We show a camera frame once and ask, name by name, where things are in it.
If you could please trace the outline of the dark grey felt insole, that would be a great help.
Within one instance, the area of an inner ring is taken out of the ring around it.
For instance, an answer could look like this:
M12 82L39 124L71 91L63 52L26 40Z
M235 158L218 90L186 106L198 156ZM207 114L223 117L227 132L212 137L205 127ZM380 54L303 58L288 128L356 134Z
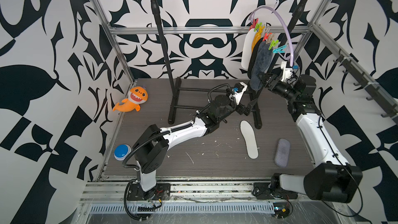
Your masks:
M258 91L262 87L259 74L266 73L273 59L273 51L270 49L270 43L262 41L258 45L256 59L251 70L250 87Z

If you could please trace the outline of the orange shark plush toy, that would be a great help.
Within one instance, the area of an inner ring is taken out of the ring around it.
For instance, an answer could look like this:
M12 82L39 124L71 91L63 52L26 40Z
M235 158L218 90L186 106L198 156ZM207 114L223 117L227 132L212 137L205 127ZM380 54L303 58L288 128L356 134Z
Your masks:
M114 111L119 111L123 113L131 111L139 112L141 110L141 105L146 103L147 101L148 101L147 90L143 87L137 86L129 90L127 98L123 99L121 104L117 103L113 107L113 112Z

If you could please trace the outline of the blue round button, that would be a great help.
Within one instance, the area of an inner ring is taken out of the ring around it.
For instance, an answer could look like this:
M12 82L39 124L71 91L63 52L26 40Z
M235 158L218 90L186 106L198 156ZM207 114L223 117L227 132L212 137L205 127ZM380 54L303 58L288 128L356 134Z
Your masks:
M132 148L128 144L121 144L114 150L114 158L118 161L123 161L127 155L132 151Z

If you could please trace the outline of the grey fabric case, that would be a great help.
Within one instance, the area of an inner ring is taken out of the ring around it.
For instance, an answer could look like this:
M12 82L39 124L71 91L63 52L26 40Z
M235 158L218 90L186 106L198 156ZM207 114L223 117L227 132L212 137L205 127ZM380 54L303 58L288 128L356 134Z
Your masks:
M279 139L277 142L276 153L274 156L274 163L285 168L288 165L290 155L291 143L286 139Z

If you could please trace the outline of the lilac round clip hanger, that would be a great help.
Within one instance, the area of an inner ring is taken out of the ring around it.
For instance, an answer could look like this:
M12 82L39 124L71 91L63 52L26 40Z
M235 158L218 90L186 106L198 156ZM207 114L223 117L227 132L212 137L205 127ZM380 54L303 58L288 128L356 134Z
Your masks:
M281 25L282 25L282 27L283 27L283 29L284 29L284 32L285 32L285 34L286 34L287 42L288 42L288 46L289 46L289 50L290 50L289 64L290 64L291 67L293 67L293 66L294 66L294 57L295 57L295 56L294 56L294 48L293 48L293 44L292 44L290 32L289 32L289 30L288 30L288 27L287 27L286 23L284 22L284 20L283 20L283 18L281 17L281 15L277 12L277 10L275 10L273 7L269 7L269 6L266 6L266 5L258 6L257 8L255 8L255 9L250 13L250 15L249 15L250 23L254 23L255 14L256 14L256 12L257 12L258 10L260 10L260 9L267 9L267 10L271 11L271 12L277 17L277 19L279 20L279 22L281 23Z

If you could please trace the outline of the orange-edged insole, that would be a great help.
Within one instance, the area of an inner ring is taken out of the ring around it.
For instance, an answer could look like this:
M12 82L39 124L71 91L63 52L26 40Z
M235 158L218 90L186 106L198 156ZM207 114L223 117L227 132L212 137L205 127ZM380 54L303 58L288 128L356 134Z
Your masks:
M256 141L256 136L253 127L251 124L245 120L240 123L240 131L245 140L246 149L249 158L257 159L258 158L258 146Z

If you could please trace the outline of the white yellow-edged insole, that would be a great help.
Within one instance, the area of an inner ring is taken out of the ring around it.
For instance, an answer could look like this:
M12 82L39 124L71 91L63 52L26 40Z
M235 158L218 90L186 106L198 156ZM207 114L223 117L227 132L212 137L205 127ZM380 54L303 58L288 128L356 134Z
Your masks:
M248 70L249 68L249 63L251 59L251 54L252 54L252 43L255 38L256 31L255 29L250 29L249 32L246 34L245 40L244 40L244 45L243 45L243 51L241 55L241 67L244 70Z

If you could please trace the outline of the wall hook rail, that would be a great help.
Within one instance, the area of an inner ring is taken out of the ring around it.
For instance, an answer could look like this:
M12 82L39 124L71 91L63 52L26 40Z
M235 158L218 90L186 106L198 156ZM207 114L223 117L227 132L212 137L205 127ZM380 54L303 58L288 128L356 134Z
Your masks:
M353 57L346 54L341 48L338 51L339 57L334 63L343 66L343 74L351 75L356 87L365 90L369 95L368 101L375 101L384 111L382 118L390 118L398 125L398 102L387 92L387 90L377 82Z

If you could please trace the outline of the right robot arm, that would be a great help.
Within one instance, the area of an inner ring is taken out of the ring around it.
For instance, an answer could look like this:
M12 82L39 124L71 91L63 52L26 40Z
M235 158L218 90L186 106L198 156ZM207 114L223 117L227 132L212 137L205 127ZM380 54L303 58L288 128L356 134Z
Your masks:
M360 192L363 173L359 167L349 164L328 134L313 99L316 80L301 75L290 85L276 74L261 74L259 78L264 88L287 100L288 111L314 165L305 176L275 173L269 185L270 193L275 197L294 193L307 195L311 200L350 203Z

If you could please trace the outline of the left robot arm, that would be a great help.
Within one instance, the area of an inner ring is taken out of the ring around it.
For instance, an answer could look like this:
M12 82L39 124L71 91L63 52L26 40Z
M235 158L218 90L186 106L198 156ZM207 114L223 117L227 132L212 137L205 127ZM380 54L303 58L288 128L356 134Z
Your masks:
M213 133L233 113L248 116L252 112L257 99L247 105L241 103L247 88L248 85L244 82L233 87L229 84L218 85L208 90L207 105L198 110L192 120L167 128L159 128L155 124L147 128L122 162L124 168L137 172L139 189L144 195L154 194L157 186L156 170L169 149Z

